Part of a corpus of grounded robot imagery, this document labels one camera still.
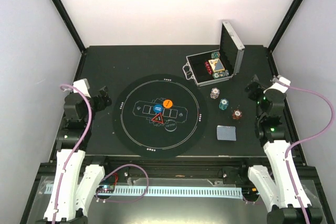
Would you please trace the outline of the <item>white purple chip stack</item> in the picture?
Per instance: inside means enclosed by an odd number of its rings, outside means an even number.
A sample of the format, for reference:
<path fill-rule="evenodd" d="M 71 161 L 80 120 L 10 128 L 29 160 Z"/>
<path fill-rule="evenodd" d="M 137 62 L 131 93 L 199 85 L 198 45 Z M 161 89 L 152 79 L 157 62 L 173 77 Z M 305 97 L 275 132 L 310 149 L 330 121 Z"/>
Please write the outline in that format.
<path fill-rule="evenodd" d="M 210 97 L 212 99 L 217 99 L 219 97 L 219 94 L 220 94 L 220 90 L 218 88 L 212 88 Z"/>

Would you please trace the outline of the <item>blue small blind button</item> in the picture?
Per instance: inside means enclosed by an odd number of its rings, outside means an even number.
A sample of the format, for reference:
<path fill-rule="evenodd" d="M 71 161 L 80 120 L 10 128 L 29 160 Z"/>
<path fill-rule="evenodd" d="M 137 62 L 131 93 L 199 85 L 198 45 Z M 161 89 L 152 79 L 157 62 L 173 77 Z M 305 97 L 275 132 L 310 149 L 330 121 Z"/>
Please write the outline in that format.
<path fill-rule="evenodd" d="M 162 113 L 162 112 L 163 112 L 163 109 L 164 109 L 164 107 L 163 107 L 163 105 L 161 105 L 161 104 L 155 104 L 155 105 L 153 106 L 153 111 L 154 111 L 155 114 Z"/>

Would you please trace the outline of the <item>red triangular dealer marker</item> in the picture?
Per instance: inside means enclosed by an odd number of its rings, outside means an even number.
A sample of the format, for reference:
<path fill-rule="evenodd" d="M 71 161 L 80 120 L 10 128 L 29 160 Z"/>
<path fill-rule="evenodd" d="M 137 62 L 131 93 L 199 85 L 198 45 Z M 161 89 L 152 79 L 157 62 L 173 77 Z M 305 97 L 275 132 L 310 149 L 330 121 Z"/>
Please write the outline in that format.
<path fill-rule="evenodd" d="M 162 115 L 162 113 L 158 113 L 158 114 L 156 114 L 156 116 L 154 116 L 152 119 L 151 119 L 151 121 L 153 122 L 153 123 L 157 123 L 157 124 L 164 124 L 164 119 L 163 119 L 163 115 Z"/>

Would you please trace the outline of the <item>orange big blind button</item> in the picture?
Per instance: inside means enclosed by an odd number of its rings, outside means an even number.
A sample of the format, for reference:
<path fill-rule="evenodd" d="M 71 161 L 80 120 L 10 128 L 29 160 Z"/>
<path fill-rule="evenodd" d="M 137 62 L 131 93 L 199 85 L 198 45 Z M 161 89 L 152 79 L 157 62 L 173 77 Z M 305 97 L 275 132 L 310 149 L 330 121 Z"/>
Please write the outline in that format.
<path fill-rule="evenodd" d="M 173 106 L 172 100 L 166 99 L 163 101 L 163 106 L 165 109 L 169 109 Z"/>

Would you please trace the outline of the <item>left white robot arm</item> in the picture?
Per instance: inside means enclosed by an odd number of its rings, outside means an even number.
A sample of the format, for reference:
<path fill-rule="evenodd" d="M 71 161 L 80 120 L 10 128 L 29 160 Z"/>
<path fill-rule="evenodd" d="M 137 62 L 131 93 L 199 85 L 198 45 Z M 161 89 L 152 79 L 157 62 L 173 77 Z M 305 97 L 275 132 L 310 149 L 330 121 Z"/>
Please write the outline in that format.
<path fill-rule="evenodd" d="M 57 152 L 57 167 L 49 204 L 40 223 L 87 223 L 92 199 L 100 182 L 113 174 L 111 166 L 90 164 L 80 178 L 86 145 L 96 112 L 111 104 L 107 88 L 92 97 L 87 79 L 63 84 L 61 89 L 70 93 L 65 98 L 66 128 L 61 135 L 61 149 Z"/>

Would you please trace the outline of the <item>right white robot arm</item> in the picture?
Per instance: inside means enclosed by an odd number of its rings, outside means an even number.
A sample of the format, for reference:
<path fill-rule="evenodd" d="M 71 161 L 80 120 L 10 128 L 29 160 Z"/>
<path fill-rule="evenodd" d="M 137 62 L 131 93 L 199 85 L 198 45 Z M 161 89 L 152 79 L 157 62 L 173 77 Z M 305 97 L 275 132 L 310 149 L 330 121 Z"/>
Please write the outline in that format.
<path fill-rule="evenodd" d="M 239 179 L 253 183 L 267 209 L 267 223 L 321 223 L 322 210 L 314 207 L 299 179 L 285 139 L 281 116 L 290 81 L 277 76 L 270 87 L 253 76 L 245 91 L 256 103 L 255 134 L 271 170 L 262 165 L 246 165 L 238 171 Z"/>

